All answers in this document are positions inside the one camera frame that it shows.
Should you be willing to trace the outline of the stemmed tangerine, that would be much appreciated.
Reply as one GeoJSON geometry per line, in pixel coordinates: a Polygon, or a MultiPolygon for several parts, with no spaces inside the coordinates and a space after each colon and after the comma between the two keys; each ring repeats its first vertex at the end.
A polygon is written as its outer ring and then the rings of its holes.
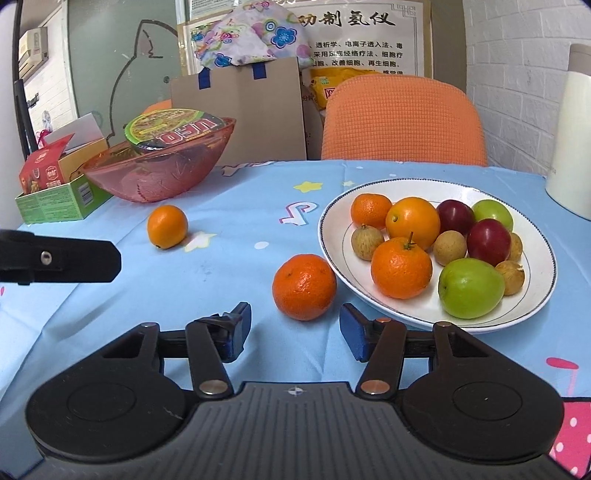
{"type": "Polygon", "coordinates": [[[427,289],[433,276],[433,262],[411,233],[407,238],[384,241],[374,251],[370,275],[383,295],[407,300],[427,289]]]}

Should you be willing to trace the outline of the green apple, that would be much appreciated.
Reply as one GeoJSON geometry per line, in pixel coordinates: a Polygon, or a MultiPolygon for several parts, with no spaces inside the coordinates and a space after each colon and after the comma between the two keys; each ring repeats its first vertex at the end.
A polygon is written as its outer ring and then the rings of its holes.
{"type": "Polygon", "coordinates": [[[473,258],[454,260],[438,280],[443,309],[456,318],[473,320],[487,315],[501,302],[503,276],[490,264],[473,258]]]}
{"type": "Polygon", "coordinates": [[[492,199],[480,200],[472,206],[477,222],[494,219],[500,222],[509,232],[513,231],[514,220],[507,207],[492,199]]]}

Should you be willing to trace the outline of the orange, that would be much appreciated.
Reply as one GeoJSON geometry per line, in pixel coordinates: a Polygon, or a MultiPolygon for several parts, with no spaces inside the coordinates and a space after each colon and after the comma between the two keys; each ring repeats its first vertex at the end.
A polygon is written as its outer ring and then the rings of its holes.
{"type": "Polygon", "coordinates": [[[441,221],[436,208],[419,197],[406,197],[390,208],[386,231],[390,238],[413,236],[413,242],[428,251],[440,234],[441,221]]]}
{"type": "Polygon", "coordinates": [[[146,229],[150,243],[167,250],[184,240],[188,222],[183,210],[174,205],[161,205],[149,215],[146,229]]]}

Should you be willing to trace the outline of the small tangerine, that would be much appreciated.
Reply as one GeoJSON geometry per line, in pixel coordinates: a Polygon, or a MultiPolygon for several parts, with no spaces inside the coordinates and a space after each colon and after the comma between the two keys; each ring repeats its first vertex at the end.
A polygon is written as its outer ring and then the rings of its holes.
{"type": "Polygon", "coordinates": [[[392,201],[384,195],[363,193],[356,196],[349,213],[356,225],[372,226],[383,230],[386,228],[387,214],[392,206],[392,201]]]}

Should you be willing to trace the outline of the dark red plum back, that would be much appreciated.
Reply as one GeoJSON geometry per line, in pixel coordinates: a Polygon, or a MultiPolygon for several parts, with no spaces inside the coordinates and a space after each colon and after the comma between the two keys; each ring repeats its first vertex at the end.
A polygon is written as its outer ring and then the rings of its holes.
{"type": "Polygon", "coordinates": [[[467,236],[476,223],[471,207],[458,200],[448,199],[437,207],[440,218],[440,232],[456,231],[467,236]]]}

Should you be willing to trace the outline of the dark red plum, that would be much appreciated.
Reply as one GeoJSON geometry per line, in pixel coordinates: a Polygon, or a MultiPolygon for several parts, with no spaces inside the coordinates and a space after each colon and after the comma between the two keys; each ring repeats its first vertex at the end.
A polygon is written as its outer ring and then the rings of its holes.
{"type": "Polygon", "coordinates": [[[467,237],[468,256],[496,267],[507,260],[511,252],[511,235],[495,219],[478,221],[467,237]]]}
{"type": "Polygon", "coordinates": [[[440,218],[440,232],[456,231],[467,236],[476,223],[471,207],[458,200],[448,199],[437,207],[440,218]]]}

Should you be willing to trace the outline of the dark red plum front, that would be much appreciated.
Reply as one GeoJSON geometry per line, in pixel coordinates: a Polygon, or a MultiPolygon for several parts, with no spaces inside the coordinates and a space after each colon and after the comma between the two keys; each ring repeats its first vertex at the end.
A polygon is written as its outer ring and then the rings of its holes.
{"type": "Polygon", "coordinates": [[[511,252],[511,235],[495,219],[478,221],[467,237],[468,256],[496,267],[507,260],[511,252]]]}

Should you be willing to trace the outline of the green cardboard box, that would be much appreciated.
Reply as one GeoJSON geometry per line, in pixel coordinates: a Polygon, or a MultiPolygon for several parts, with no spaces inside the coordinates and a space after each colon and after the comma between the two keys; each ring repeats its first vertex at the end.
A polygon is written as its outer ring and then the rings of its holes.
{"type": "Polygon", "coordinates": [[[15,198],[23,222],[27,225],[82,220],[111,198],[111,194],[91,182],[82,165],[104,152],[107,143],[98,139],[67,152],[59,166],[65,183],[15,198]]]}

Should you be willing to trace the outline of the red snack packet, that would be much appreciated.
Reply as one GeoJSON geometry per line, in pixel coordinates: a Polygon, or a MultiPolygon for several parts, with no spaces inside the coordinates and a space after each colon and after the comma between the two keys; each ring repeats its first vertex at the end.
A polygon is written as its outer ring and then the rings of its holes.
{"type": "Polygon", "coordinates": [[[72,138],[73,134],[66,135],[27,157],[19,174],[24,195],[65,183],[59,161],[72,138]]]}

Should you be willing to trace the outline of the pink glass bowl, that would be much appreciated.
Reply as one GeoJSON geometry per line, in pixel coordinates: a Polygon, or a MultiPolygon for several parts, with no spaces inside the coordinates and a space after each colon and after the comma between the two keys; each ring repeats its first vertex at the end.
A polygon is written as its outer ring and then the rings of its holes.
{"type": "Polygon", "coordinates": [[[138,153],[120,143],[86,161],[82,172],[98,187],[131,202],[170,199],[197,186],[221,158],[235,120],[163,149],[138,153]]]}

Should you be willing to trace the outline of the instant noodle cup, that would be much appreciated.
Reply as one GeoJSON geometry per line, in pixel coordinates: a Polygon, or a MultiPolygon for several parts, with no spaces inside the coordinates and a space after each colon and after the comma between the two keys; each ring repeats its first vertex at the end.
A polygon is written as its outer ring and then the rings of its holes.
{"type": "Polygon", "coordinates": [[[128,122],[124,135],[138,152],[163,150],[223,128],[226,122],[200,110],[169,108],[141,114],[128,122]]]}

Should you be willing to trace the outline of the orange chair far left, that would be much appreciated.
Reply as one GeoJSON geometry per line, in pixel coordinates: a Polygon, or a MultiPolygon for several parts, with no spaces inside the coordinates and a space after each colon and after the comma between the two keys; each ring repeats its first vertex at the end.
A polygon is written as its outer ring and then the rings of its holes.
{"type": "Polygon", "coordinates": [[[146,107],[143,110],[143,114],[147,114],[152,111],[164,110],[164,109],[170,109],[170,108],[171,108],[171,100],[167,99],[167,100],[159,101],[159,102],[149,105],[148,107],[146,107]]]}

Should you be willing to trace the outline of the orange chair near plate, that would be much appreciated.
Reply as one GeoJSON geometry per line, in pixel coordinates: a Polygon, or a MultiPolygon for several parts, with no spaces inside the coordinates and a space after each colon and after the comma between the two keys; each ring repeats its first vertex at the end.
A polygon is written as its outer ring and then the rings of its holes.
{"type": "Polygon", "coordinates": [[[325,109],[322,159],[488,165],[479,113],[462,90],[386,74],[335,88],[325,109]]]}

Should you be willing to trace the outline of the brown cardboard box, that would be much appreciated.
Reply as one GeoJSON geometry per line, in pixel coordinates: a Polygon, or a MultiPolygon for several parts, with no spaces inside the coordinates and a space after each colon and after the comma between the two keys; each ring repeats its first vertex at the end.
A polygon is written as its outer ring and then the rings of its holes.
{"type": "Polygon", "coordinates": [[[219,166],[318,160],[324,126],[305,80],[294,57],[204,69],[171,82],[171,103],[235,119],[219,166]]]}

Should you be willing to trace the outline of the white thermos jug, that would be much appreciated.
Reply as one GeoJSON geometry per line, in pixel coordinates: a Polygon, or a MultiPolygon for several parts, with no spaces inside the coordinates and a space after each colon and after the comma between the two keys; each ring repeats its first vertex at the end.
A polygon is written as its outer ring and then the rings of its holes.
{"type": "Polygon", "coordinates": [[[572,44],[546,191],[570,212],[590,219],[590,46],[572,44]]]}

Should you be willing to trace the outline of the yellow snack bag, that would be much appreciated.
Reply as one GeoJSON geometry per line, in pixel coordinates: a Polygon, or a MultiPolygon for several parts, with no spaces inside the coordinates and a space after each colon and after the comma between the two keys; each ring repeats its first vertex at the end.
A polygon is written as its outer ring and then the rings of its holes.
{"type": "Polygon", "coordinates": [[[310,69],[311,93],[314,94],[318,109],[325,110],[335,88],[346,80],[363,75],[377,74],[375,70],[353,67],[315,67],[310,69]]]}

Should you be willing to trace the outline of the chinese text poster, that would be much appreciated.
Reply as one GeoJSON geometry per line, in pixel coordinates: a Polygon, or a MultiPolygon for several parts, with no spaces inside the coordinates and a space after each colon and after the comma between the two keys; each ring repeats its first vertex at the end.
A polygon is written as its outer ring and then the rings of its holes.
{"type": "Polygon", "coordinates": [[[318,67],[433,76],[429,1],[280,1],[301,21],[318,67]]]}

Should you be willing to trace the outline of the floral fabric bundle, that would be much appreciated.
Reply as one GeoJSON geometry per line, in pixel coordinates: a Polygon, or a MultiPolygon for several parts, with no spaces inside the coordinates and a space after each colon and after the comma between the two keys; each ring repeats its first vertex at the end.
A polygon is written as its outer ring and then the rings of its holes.
{"type": "Polygon", "coordinates": [[[207,69],[294,58],[314,64],[310,41],[297,15],[273,1],[249,1],[190,34],[195,58],[207,69]]]}

